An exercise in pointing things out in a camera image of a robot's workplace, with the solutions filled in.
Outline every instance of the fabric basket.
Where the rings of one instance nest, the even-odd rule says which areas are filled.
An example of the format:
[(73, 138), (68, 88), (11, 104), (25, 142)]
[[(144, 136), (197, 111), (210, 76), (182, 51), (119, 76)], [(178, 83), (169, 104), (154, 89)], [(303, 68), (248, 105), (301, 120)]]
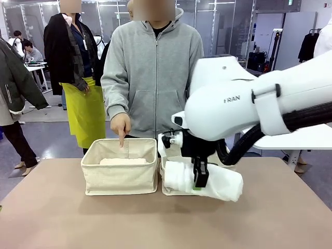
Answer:
[[(143, 165), (99, 165), (104, 158), (145, 158)], [(86, 195), (135, 195), (157, 190), (157, 142), (154, 139), (101, 139), (93, 142), (81, 161)]]
[[(161, 163), (160, 163), (160, 175), (162, 178), (162, 182), (161, 182), (161, 188), (162, 188), (162, 192), (164, 195), (166, 196), (192, 196), (192, 194), (189, 193), (184, 193), (181, 191), (177, 191), (174, 190), (172, 188), (168, 188), (164, 186), (164, 170), (165, 170), (165, 164), (167, 161), (175, 161), (175, 162), (187, 162), (187, 163), (191, 163), (191, 158), (188, 157), (182, 157), (181, 156), (181, 150), (180, 147), (177, 147), (176, 145), (172, 145), (171, 148), (169, 148), (167, 150), (167, 155), (168, 157), (163, 157), (161, 159)], [(214, 163), (220, 167), (229, 169), (229, 170), (233, 170), (236, 171), (236, 166), (226, 166), (223, 165), (219, 158), (217, 153), (211, 155), (210, 157), (208, 157), (207, 159), (208, 163)]]

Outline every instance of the hoodie zipper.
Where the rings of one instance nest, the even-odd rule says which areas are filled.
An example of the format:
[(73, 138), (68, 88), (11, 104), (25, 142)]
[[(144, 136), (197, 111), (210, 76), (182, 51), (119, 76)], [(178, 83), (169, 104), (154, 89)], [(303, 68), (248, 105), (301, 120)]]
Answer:
[(157, 139), (157, 84), (158, 84), (158, 37), (156, 37), (156, 93), (155, 93), (155, 139)]
[(12, 104), (11, 96), (10, 96), (10, 92), (9, 92), (9, 87), (8, 87), (8, 85), (5, 85), (5, 87), (6, 87), (9, 103)]

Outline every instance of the brown tabletop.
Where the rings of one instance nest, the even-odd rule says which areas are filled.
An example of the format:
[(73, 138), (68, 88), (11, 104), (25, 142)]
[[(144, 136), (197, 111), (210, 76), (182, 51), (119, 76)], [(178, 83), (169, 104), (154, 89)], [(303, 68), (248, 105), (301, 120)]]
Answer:
[(276, 158), (244, 158), (237, 203), (204, 197), (86, 196), (80, 159), (43, 161), (2, 201), (1, 249), (332, 247), (332, 214)]

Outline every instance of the table leg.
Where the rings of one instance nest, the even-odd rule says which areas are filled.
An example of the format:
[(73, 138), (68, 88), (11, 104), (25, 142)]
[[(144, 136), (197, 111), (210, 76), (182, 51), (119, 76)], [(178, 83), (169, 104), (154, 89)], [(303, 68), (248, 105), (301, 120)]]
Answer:
[(288, 166), (294, 171), (297, 165), (297, 160), (299, 159), (301, 151), (291, 150), (289, 153)]
[(36, 71), (33, 71), (32, 73), (35, 75), (35, 78), (36, 78), (37, 85), (38, 85), (39, 89), (40, 89), (41, 91), (43, 91), (42, 83), (40, 82), (40, 79), (39, 79), (39, 76), (37, 75), (37, 72), (36, 72)]
[(43, 80), (44, 80), (44, 86), (46, 87), (46, 91), (48, 90), (48, 86), (47, 86), (47, 82), (46, 82), (46, 79), (45, 79), (45, 74), (44, 74), (44, 70), (41, 69), (41, 74), (43, 76)]
[(238, 142), (238, 140), (240, 140), (240, 138), (241, 138), (241, 133), (236, 133), (236, 134), (234, 135), (234, 143), (233, 143), (233, 147), (234, 147), (234, 145)]

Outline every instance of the yellow-green skirt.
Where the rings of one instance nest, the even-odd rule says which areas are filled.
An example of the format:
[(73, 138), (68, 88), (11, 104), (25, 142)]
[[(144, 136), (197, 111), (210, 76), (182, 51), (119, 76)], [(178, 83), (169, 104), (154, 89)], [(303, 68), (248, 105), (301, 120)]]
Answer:
[(76, 136), (81, 148), (89, 148), (93, 141), (106, 138), (103, 91), (92, 77), (84, 78), (88, 93), (79, 91), (68, 83), (60, 83), (64, 89), (71, 135)]

